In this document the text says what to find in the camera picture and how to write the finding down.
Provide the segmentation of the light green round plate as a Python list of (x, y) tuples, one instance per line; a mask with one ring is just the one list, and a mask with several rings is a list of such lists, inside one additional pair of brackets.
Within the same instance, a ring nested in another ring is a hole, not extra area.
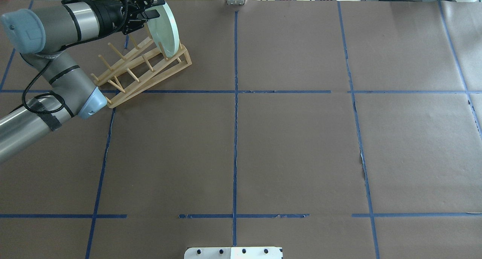
[(163, 5), (147, 9), (146, 13), (149, 17), (154, 16), (154, 18), (148, 19), (147, 26), (155, 45), (164, 51), (165, 57), (172, 58), (179, 51), (180, 38), (170, 6), (166, 2)]

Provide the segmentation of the wooden dish rack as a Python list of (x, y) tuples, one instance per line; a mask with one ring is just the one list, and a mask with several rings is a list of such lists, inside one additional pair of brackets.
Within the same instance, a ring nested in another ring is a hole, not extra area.
[(98, 76), (93, 73), (91, 76), (98, 87), (110, 85), (118, 91), (107, 98), (109, 108), (129, 101), (192, 65), (191, 55), (183, 44), (179, 44), (174, 55), (168, 56), (167, 50), (150, 35), (140, 43), (134, 41), (134, 47), (127, 52), (119, 51), (112, 43), (107, 45), (119, 57), (117, 62), (110, 64), (102, 54), (98, 55), (106, 69)]

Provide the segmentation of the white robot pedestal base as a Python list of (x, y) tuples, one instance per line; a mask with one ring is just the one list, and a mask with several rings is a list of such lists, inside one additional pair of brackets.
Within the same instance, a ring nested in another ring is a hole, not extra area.
[(281, 247), (191, 247), (184, 259), (282, 259)]

